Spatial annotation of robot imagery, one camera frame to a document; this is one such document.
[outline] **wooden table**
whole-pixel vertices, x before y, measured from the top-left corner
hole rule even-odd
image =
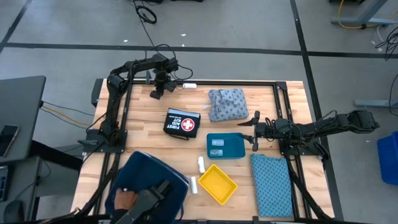
[[[95,112],[96,120],[106,111],[108,102],[108,91],[106,82],[103,83],[99,95],[98,105]],[[286,82],[290,98],[290,105],[295,123],[311,123],[310,109],[305,96],[303,82]],[[210,105],[208,91],[220,88],[243,88],[250,116],[245,120],[224,121],[211,123],[208,110],[203,106]],[[127,125],[128,138],[126,150],[121,156],[120,167],[122,167],[134,151],[142,151],[151,154],[164,161],[187,177],[200,177],[197,159],[199,156],[205,158],[205,165],[209,167],[216,164],[227,173],[238,185],[238,189],[225,205],[220,205],[209,193],[198,185],[198,194],[192,195],[188,191],[184,201],[184,217],[187,220],[252,220],[258,216],[254,180],[250,165],[250,154],[258,153],[267,156],[281,157],[277,141],[268,142],[259,139],[259,150],[252,152],[252,146],[245,141],[246,157],[236,160],[209,160],[206,155],[206,135],[208,133],[230,133],[241,132],[252,135],[253,127],[237,126],[238,123],[251,119],[256,110],[261,112],[261,120],[267,116],[276,119],[274,92],[268,86],[203,86],[198,85],[194,90],[175,90],[173,93],[165,92],[161,100],[149,97],[152,85],[134,85],[132,88],[131,103],[129,107]],[[163,132],[163,125],[168,108],[201,113],[201,124],[196,139],[183,141],[171,138]],[[75,207],[82,208],[93,195],[100,179],[101,166],[103,164],[103,153],[94,153],[84,163],[76,192],[73,200],[72,210]],[[315,156],[302,156],[303,172],[308,191],[315,201],[329,216],[333,216],[333,209],[326,184],[325,173],[322,162]],[[301,194],[296,188],[297,201],[300,215],[304,217]],[[108,195],[108,189],[104,191],[102,203]],[[283,220],[281,218],[260,218],[261,220]]]

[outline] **phone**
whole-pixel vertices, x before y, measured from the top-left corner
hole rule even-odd
[[[19,126],[5,125],[0,134],[0,157],[4,157],[19,132]]]

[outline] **blue bin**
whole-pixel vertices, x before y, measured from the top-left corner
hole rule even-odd
[[[390,136],[379,139],[377,148],[379,149],[381,178],[387,184],[398,185],[398,131]]]

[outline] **blue patterned cloth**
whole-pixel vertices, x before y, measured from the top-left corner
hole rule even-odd
[[[251,154],[261,217],[292,217],[292,189],[285,159]]]

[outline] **teal tray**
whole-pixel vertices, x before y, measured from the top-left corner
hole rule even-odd
[[[214,133],[207,135],[207,156],[209,159],[239,159],[246,155],[242,133]],[[222,139],[224,146],[212,146],[211,140]]]

